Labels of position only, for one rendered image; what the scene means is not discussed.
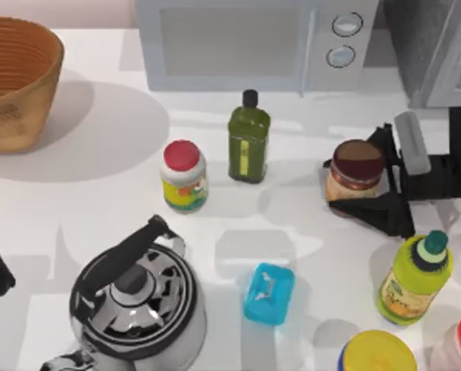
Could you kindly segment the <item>brown jar with maroon lid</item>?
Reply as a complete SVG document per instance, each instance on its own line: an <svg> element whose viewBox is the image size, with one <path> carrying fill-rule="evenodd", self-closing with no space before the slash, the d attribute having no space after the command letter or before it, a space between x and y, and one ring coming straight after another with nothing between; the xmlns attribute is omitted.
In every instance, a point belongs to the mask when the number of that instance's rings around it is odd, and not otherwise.
<svg viewBox="0 0 461 371"><path fill-rule="evenodd" d="M384 155L372 143L361 139L340 143L329 165L326 200L375 197L384 169Z"/></svg>

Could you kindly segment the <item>pale grey rounded box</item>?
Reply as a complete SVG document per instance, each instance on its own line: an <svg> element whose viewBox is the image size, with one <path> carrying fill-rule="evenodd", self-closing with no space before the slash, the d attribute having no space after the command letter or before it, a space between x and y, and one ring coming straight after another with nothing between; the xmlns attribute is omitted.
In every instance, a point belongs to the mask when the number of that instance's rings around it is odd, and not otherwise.
<svg viewBox="0 0 461 371"><path fill-rule="evenodd" d="M409 175L424 175L432 166L425 146L419 119L415 112L406 111L395 117L399 147Z"/></svg>

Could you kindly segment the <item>yellow-green bottle with green cap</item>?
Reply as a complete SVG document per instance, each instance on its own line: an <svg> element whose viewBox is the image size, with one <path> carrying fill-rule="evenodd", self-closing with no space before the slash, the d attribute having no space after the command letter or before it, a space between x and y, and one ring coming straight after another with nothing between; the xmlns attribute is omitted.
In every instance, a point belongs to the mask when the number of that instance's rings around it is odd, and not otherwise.
<svg viewBox="0 0 461 371"><path fill-rule="evenodd" d="M453 253L448 243L442 230L403 242L378 289L378 310L383 317L408 326L424 316L453 273Z"/></svg>

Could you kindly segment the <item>round microwave knob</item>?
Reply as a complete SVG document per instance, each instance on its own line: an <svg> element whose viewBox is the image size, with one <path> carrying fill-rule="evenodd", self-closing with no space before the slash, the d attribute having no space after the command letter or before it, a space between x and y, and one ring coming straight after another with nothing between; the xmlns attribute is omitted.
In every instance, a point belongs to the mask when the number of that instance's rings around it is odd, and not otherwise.
<svg viewBox="0 0 461 371"><path fill-rule="evenodd" d="M334 69L342 69L350 66L356 58L354 48L348 45L342 45L330 49L326 54L326 62L328 66Z"/></svg>
<svg viewBox="0 0 461 371"><path fill-rule="evenodd" d="M332 30L339 37L351 37L356 35L363 25L363 18L357 12L348 12L335 17Z"/></svg>

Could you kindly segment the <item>dark green bottle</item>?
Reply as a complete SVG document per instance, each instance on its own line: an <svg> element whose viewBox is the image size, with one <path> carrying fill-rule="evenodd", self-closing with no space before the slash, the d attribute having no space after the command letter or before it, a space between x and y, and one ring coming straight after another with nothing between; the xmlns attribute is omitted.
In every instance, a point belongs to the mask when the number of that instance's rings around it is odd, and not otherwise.
<svg viewBox="0 0 461 371"><path fill-rule="evenodd" d="M229 123L229 176L240 182L260 183L266 174L270 115L258 108L256 90L242 92L242 105Z"/></svg>

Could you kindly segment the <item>jar with yellow lid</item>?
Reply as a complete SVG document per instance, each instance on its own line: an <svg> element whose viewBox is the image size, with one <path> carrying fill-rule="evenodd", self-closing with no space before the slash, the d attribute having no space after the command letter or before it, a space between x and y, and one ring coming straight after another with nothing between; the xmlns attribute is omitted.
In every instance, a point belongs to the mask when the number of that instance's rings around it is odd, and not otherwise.
<svg viewBox="0 0 461 371"><path fill-rule="evenodd" d="M382 330L367 330L345 344L337 371L418 371L418 366L412 351L399 337Z"/></svg>

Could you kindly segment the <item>cyan plastic box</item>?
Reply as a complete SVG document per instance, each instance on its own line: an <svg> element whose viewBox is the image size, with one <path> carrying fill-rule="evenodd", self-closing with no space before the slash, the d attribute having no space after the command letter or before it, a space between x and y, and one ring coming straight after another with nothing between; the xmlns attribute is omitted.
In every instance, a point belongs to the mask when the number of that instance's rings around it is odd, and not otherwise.
<svg viewBox="0 0 461 371"><path fill-rule="evenodd" d="M294 286L295 274L288 267L259 264L254 270L243 302L244 316L264 325L282 325Z"/></svg>

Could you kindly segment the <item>pale microwave oven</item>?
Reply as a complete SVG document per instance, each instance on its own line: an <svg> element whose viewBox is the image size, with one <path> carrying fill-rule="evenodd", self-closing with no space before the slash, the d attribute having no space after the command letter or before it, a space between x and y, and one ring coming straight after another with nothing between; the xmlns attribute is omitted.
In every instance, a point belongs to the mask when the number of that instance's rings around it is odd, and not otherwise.
<svg viewBox="0 0 461 371"><path fill-rule="evenodd" d="M379 0L135 0L147 84L153 91L354 90ZM332 30L357 12L354 36ZM330 49L356 52L348 67L328 66Z"/></svg>

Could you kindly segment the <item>white bottle with red cap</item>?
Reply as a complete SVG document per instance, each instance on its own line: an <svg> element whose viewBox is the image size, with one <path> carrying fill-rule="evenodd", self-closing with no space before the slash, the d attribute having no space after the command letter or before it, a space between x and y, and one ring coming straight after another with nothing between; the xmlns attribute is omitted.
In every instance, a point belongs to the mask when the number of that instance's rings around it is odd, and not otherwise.
<svg viewBox="0 0 461 371"><path fill-rule="evenodd" d="M193 213L208 198L206 159L192 141L178 139L163 151L160 167L165 202L180 213Z"/></svg>

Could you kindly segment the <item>shiny steel kettle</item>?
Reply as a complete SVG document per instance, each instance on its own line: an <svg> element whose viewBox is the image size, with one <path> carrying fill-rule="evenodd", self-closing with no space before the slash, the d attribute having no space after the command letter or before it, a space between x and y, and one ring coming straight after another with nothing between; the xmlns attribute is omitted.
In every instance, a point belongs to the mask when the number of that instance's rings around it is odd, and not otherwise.
<svg viewBox="0 0 461 371"><path fill-rule="evenodd" d="M79 348L39 371L189 371L207 332L185 242L159 215L91 260L69 297Z"/></svg>

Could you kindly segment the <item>woven brown basket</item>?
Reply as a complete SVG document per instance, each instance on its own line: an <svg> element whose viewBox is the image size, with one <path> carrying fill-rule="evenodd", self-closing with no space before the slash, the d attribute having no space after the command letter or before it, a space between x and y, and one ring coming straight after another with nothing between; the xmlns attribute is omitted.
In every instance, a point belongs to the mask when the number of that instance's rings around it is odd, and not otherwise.
<svg viewBox="0 0 461 371"><path fill-rule="evenodd" d="M39 139L65 54L61 39L35 22L0 16L0 153Z"/></svg>

